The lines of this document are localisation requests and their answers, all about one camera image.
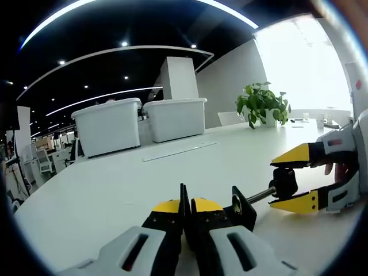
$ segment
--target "office chair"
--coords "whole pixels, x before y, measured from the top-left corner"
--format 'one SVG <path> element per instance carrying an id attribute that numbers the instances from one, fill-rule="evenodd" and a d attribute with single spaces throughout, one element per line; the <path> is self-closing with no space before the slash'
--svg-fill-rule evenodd
<path id="1" fill-rule="evenodd" d="M 235 125 L 245 122 L 236 112 L 218 112 L 217 115 L 222 127 L 225 125 Z"/>
<path id="2" fill-rule="evenodd" d="M 65 160 L 65 165 L 71 165 L 75 161 L 81 159 L 84 156 L 84 152 L 82 149 L 81 141 L 79 138 L 75 138 L 72 143 L 71 152 L 70 152 L 70 160 Z"/>
<path id="3" fill-rule="evenodd" d="M 36 158 L 40 165 L 40 173 L 52 173 L 52 162 L 50 161 L 49 157 L 47 156 L 46 150 L 41 149 L 36 151 Z"/>

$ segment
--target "white table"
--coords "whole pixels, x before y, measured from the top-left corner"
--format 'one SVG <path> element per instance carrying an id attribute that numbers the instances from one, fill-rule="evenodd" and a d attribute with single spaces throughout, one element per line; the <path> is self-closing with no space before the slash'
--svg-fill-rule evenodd
<path id="1" fill-rule="evenodd" d="M 133 225 L 142 225 L 160 201 L 179 198 L 185 183 L 190 198 L 204 197 L 231 204 L 231 187 L 246 196 L 268 187 L 271 160 L 318 136 L 315 124 L 252 130 L 247 124 L 209 129 L 204 135 L 86 160 L 67 167 L 36 191 L 17 211 L 16 219 L 31 246 L 53 270 L 60 271 L 87 258 Z M 218 144 L 143 162 L 160 152 Z M 333 183 L 324 168 L 296 170 L 299 191 Z M 363 205 L 339 214 L 319 211 L 297 215 L 271 209 L 273 198 L 254 204 L 254 233 L 267 241 L 277 257 L 312 274 L 322 272 L 343 248 Z M 193 253 L 183 242 L 177 275 L 199 275 Z"/>

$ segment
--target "plastic container lid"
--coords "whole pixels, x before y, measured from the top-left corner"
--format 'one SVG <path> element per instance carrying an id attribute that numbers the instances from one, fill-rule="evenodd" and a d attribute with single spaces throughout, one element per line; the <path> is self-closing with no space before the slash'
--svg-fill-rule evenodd
<path id="1" fill-rule="evenodd" d="M 103 104 L 101 103 L 99 105 L 90 106 L 88 108 L 84 108 L 79 111 L 73 112 L 71 118 L 74 118 L 75 116 L 81 115 L 83 113 L 93 112 L 104 108 L 110 108 L 114 105 L 125 105 L 128 103 L 131 104 L 132 102 L 138 102 L 139 104 L 142 104 L 139 98 L 129 98 L 129 99 L 121 99 L 119 101 L 105 102 Z"/>
<path id="2" fill-rule="evenodd" d="M 147 102 L 144 107 L 150 107 L 152 105 L 172 105 L 172 104 L 183 104 L 189 102 L 207 102 L 206 98 L 195 98 L 195 99 L 164 99 L 162 101 Z"/>

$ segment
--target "white pillar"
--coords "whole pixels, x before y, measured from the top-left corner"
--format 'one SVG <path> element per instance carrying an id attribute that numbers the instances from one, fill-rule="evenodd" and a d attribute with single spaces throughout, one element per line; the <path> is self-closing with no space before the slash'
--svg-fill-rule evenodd
<path id="1" fill-rule="evenodd" d="M 199 97 L 191 58 L 168 56 L 161 67 L 161 82 L 164 99 Z"/>
<path id="2" fill-rule="evenodd" d="M 19 131 L 15 131 L 16 134 L 16 145 L 19 157 L 23 158 L 26 153 L 26 148 L 30 144 L 30 108 L 25 106 L 18 106 L 18 120 L 19 120 Z M 13 131 L 6 132 L 6 142 L 10 141 L 13 137 Z"/>

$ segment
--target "white chair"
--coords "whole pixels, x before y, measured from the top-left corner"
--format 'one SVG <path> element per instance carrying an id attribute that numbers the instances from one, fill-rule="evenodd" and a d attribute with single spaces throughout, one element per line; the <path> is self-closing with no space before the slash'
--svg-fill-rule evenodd
<path id="1" fill-rule="evenodd" d="M 36 151 L 36 158 L 40 165 L 40 173 L 52 173 L 52 162 L 47 156 L 46 150 Z"/>
<path id="2" fill-rule="evenodd" d="M 245 122 L 238 116 L 237 112 L 218 112 L 217 115 L 222 127 L 225 125 L 235 125 Z"/>

